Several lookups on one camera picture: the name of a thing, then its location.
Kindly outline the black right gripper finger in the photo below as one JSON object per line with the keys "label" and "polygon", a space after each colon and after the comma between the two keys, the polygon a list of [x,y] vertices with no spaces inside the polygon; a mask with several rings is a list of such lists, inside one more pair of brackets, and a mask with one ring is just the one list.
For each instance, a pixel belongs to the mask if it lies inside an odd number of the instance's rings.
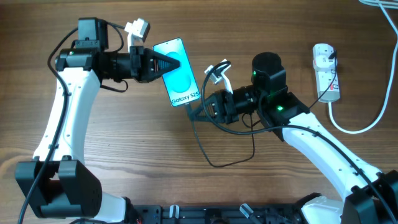
{"label": "black right gripper finger", "polygon": [[187,111],[188,118],[191,121],[202,121],[202,122],[210,122],[209,118],[205,114],[203,109],[199,110],[188,110]]}
{"label": "black right gripper finger", "polygon": [[203,109],[204,107],[211,108],[211,109],[220,109],[221,106],[221,94],[220,93],[213,93],[206,99],[201,101],[200,108]]}

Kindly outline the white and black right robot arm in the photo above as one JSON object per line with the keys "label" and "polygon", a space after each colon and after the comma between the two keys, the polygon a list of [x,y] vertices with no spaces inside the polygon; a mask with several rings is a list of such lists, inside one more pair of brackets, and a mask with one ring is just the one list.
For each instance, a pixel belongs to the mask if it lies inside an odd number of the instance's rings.
{"label": "white and black right robot arm", "polygon": [[225,130],[241,114],[257,113],[263,131],[299,150],[330,181],[340,200],[310,194],[294,208],[294,223],[396,223],[397,171],[384,173],[360,159],[317,120],[286,84],[280,57],[271,52],[252,60],[251,85],[223,89],[187,107],[191,121]]}

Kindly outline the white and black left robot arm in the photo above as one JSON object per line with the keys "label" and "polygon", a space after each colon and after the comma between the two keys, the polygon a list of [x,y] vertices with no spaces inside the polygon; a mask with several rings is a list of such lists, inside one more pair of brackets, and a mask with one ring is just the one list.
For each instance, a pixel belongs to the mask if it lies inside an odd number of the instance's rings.
{"label": "white and black left robot arm", "polygon": [[44,136],[32,159],[19,162],[15,179],[27,209],[38,218],[74,222],[142,223],[142,215],[126,197],[103,191],[101,182],[85,165],[84,145],[91,108],[103,80],[117,83],[133,79],[149,83],[180,66],[178,60],[144,47],[150,24],[143,19],[115,25],[126,32],[121,44],[109,50],[110,23],[97,17],[81,18],[78,38],[67,49],[57,45],[47,65],[57,80],[55,98]]}

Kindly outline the blue Samsung Galaxy smartphone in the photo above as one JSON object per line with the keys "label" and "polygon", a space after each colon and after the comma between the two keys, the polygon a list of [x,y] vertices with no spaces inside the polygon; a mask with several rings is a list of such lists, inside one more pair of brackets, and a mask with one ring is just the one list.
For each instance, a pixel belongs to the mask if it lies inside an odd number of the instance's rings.
{"label": "blue Samsung Galaxy smartphone", "polygon": [[178,107],[200,99],[200,91],[181,38],[159,43],[152,48],[155,52],[180,62],[180,66],[162,75],[170,104]]}

